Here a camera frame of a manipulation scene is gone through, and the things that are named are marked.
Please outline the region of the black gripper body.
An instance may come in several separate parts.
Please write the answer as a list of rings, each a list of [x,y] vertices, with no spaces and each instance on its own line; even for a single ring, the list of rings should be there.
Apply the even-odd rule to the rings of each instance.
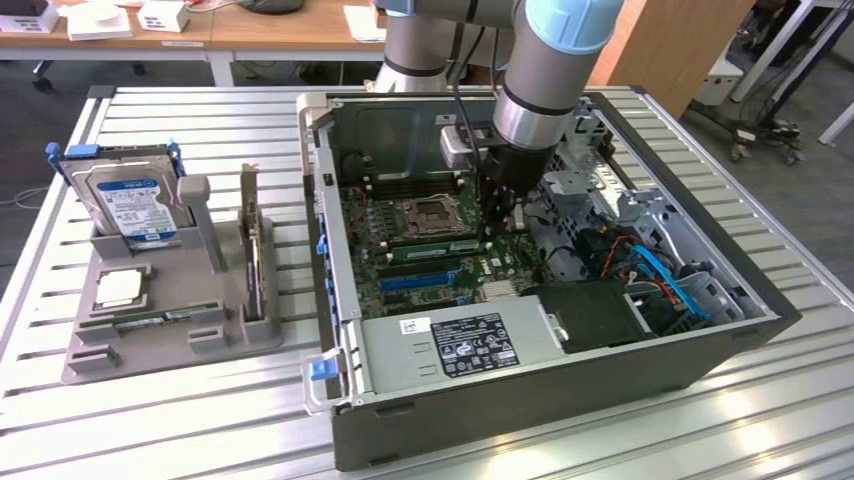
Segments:
[[[484,164],[486,195],[525,198],[538,185],[553,157],[554,147],[534,150],[513,144],[492,147]]]

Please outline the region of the green RAM stick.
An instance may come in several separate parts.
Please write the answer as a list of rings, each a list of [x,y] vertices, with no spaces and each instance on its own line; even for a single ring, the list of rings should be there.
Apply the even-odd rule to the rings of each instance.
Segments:
[[[389,264],[405,264],[438,258],[480,255],[488,250],[485,242],[477,239],[429,242],[418,245],[400,245],[386,254]]]
[[[114,322],[114,327],[119,330],[131,330],[147,328],[151,326],[162,326],[175,322],[181,322],[193,318],[194,315],[214,312],[209,309],[173,310],[158,313],[143,314],[142,316],[123,317]]]

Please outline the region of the metal CPU socket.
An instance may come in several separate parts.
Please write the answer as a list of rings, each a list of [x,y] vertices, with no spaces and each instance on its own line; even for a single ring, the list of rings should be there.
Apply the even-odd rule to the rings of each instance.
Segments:
[[[397,211],[404,237],[428,238],[469,231],[461,202],[449,194],[404,200]]]

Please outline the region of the silver metal disk bay cage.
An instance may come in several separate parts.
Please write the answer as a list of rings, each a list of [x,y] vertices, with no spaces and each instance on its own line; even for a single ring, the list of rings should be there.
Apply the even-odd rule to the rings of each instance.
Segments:
[[[610,122],[581,107],[533,197],[552,272],[622,283],[656,336],[764,317],[700,224],[656,181],[630,178],[617,146]]]

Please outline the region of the small silver chipset heatsink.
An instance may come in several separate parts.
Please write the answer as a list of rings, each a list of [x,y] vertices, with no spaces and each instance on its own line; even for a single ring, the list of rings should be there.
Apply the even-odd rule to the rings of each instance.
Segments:
[[[480,287],[480,298],[484,302],[493,302],[520,296],[518,287],[513,280],[490,281]]]

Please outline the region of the black expansion slot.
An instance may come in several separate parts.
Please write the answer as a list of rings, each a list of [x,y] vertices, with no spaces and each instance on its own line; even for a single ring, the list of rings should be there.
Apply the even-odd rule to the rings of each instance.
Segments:
[[[438,273],[446,273],[449,270],[457,268],[456,262],[434,261],[413,264],[388,265],[378,270],[378,278],[398,278],[408,276],[432,275]]]

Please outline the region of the blue expansion slot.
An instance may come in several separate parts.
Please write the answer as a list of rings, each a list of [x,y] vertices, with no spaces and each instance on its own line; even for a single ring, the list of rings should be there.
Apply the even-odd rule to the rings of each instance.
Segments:
[[[402,278],[382,279],[380,288],[382,292],[396,292],[401,290],[449,286],[456,282],[454,272],[433,273]]]

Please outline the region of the green motherboard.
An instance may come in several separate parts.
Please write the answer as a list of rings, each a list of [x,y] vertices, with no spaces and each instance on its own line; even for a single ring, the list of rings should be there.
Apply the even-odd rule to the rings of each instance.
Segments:
[[[445,173],[460,176],[460,195],[456,198],[461,202],[462,215],[469,226],[465,233],[480,235],[481,215],[476,178],[469,172]],[[388,265],[401,265],[388,263],[386,254],[392,248],[385,243],[390,237],[404,237],[397,211],[401,201],[378,202],[370,199],[369,180],[373,175],[381,174],[363,175],[341,190],[357,297],[365,318],[374,319],[482,303],[480,287],[490,281],[513,280],[520,294],[533,287],[554,282],[556,276],[545,262],[546,252],[537,245],[530,231],[522,229],[504,233],[493,239],[485,239],[480,235],[478,240],[488,246],[488,250],[480,255],[414,262],[456,262],[457,268],[449,270],[457,274],[453,285],[382,292],[378,270]]]

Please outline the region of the grey power supply unit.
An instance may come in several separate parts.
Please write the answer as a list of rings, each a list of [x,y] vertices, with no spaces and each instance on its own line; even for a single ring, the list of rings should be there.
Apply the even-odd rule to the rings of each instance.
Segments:
[[[363,340],[366,389],[386,396],[528,373],[566,358],[534,296],[367,320]]]

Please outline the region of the wooden cabinet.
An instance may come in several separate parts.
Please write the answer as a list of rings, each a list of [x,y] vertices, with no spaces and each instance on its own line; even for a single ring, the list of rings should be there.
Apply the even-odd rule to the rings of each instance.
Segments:
[[[681,117],[756,0],[624,0],[588,84],[640,86]]]

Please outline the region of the white paper sheets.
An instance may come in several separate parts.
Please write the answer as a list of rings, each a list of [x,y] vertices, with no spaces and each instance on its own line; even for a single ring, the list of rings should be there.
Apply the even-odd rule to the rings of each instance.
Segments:
[[[343,6],[345,18],[353,39],[359,43],[384,43],[388,30],[380,26],[377,9],[371,6]]]

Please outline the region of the black wheeled stand base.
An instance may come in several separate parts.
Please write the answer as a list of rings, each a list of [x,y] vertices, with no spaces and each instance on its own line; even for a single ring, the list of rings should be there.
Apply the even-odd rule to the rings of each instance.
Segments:
[[[737,120],[732,128],[733,146],[730,159],[740,162],[752,156],[752,147],[757,144],[780,147],[785,151],[784,164],[793,166],[807,157],[801,148],[801,129],[794,122],[772,119],[758,125]]]

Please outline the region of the black open PC case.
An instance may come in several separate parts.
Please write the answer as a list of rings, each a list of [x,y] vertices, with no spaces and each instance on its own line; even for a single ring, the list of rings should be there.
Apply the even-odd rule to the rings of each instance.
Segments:
[[[305,398],[307,410],[330,418],[335,465],[343,471],[682,390],[800,320],[797,308],[702,204],[717,182],[686,142],[672,131],[645,130],[614,93],[582,97],[568,131],[581,107],[598,110],[610,122],[618,161],[630,178],[653,180],[670,192],[768,313],[618,347],[565,352],[564,360],[528,373],[404,396],[370,392],[359,347],[363,322],[371,319],[357,297],[341,190],[366,174],[405,177],[458,171],[473,174],[478,199],[476,169],[453,170],[445,163],[441,129],[464,124],[469,139],[476,138],[474,124],[490,125],[494,99],[486,93],[305,94],[298,118],[323,348],[303,367]],[[508,219],[513,229],[504,232],[528,229],[538,246],[532,224],[541,217],[532,207],[540,183]]]

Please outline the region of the white desk leg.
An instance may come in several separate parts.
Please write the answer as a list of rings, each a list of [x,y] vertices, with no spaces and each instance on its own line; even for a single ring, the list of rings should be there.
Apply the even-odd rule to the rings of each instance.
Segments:
[[[848,126],[854,122],[854,101],[848,106],[845,111],[836,118],[831,126],[823,132],[819,137],[819,142],[824,145],[832,145],[843,133],[843,131],[848,128]]]

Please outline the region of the dark grey rounded device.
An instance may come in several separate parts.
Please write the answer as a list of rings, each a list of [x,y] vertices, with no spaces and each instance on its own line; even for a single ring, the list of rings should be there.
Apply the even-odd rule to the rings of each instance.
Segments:
[[[305,0],[242,0],[241,7],[262,15],[287,15],[303,8]]]

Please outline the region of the grey plastic parts rack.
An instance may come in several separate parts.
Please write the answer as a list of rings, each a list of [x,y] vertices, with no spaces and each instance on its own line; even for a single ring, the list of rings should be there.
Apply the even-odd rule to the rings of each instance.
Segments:
[[[262,213],[266,317],[253,321],[246,310],[242,204],[235,220],[214,221],[203,175],[181,179],[178,196],[195,223],[179,230],[177,245],[134,251],[119,236],[91,237],[94,252],[61,377],[66,385],[247,358],[283,343],[271,220]],[[101,276],[127,269],[143,272],[141,296],[129,305],[99,308]],[[114,327],[123,317],[209,308],[214,312],[167,325],[131,330]]]

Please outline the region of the hard disk blue white label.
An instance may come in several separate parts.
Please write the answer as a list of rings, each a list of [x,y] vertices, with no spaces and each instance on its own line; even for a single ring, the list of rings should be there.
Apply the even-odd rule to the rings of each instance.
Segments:
[[[169,155],[65,159],[61,166],[101,236],[122,237],[133,250],[179,243],[193,219]]]

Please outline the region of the silver CPU chip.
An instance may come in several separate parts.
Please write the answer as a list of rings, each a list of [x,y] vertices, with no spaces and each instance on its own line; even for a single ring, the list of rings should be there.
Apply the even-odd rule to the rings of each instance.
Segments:
[[[142,294],[143,272],[138,269],[105,272],[98,280],[95,305],[109,308],[131,304]]]

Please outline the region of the white labelled cardboard box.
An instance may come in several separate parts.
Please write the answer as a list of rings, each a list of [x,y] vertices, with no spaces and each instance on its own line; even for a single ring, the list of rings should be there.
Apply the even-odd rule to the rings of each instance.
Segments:
[[[59,20],[59,13],[50,7],[39,16],[0,15],[3,33],[51,33]]]
[[[181,0],[146,0],[138,11],[141,28],[181,33],[190,21],[190,11]]]

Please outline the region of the blue plastic disk caddy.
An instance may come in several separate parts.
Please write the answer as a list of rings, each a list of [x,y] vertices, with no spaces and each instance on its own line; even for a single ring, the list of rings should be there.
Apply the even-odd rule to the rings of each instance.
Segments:
[[[51,142],[46,146],[47,162],[57,173],[63,177],[66,183],[70,183],[70,173],[65,167],[65,163],[99,159],[137,158],[149,155],[166,155],[170,158],[173,170],[175,171],[177,176],[182,177],[186,175],[181,146],[174,141],[170,141],[166,144],[131,146],[77,144],[70,145],[65,152],[61,152],[61,150],[61,144],[57,142]]]

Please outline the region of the white flat box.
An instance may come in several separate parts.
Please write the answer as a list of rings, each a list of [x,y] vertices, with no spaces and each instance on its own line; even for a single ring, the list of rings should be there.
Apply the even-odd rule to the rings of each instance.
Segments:
[[[130,38],[133,27],[126,9],[111,3],[85,2],[66,9],[71,41]]]

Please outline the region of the black box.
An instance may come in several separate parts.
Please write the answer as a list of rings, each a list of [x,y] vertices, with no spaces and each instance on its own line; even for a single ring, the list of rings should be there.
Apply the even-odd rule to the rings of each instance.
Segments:
[[[49,5],[49,0],[0,0],[0,16],[39,17]]]

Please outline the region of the white pedestal red knob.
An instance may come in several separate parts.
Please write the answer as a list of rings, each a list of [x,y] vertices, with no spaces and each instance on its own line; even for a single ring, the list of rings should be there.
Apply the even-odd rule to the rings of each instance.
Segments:
[[[718,107],[738,85],[744,71],[729,61],[717,63],[701,84],[694,100],[706,106]]]

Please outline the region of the graphics card metal bracket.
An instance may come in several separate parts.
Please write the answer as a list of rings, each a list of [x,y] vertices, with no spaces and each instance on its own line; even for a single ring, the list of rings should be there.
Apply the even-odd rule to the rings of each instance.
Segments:
[[[263,268],[263,217],[258,199],[258,166],[243,164],[241,171],[241,230],[247,260],[247,318],[253,321],[266,317],[266,287]]]

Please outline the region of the wooden desk white frame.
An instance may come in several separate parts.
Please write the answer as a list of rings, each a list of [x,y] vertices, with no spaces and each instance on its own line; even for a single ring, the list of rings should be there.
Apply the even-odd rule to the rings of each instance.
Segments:
[[[133,36],[71,41],[67,20],[51,33],[0,32],[0,60],[54,61],[206,61],[211,47],[214,13],[190,13],[182,32],[141,27],[137,7],[126,7]]]
[[[357,51],[343,6],[305,0],[287,15],[233,7],[215,17],[219,50]],[[596,0],[361,0],[388,16],[381,92],[438,92],[472,65],[504,73],[518,93],[584,87],[610,31],[596,30]]]

